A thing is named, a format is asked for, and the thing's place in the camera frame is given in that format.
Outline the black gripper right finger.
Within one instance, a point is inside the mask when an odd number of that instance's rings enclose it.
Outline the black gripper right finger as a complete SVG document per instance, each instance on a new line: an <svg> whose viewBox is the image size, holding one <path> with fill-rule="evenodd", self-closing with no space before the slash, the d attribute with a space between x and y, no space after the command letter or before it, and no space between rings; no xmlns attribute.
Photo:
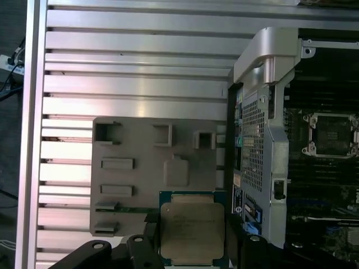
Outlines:
<svg viewBox="0 0 359 269"><path fill-rule="evenodd" d="M237 215L228 215L225 249L234 268L347 268L348 262L300 242L286 242L283 248L264 237L246 232Z"/></svg>

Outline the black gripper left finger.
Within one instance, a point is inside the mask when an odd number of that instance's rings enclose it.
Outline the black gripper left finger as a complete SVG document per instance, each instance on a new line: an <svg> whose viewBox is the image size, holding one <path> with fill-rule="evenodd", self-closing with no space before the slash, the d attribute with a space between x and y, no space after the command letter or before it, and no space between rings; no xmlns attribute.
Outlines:
<svg viewBox="0 0 359 269"><path fill-rule="evenodd" d="M160 268L160 215L148 214L142 234L130 236L116 247L108 241L89 241L53 265L56 269Z"/></svg>

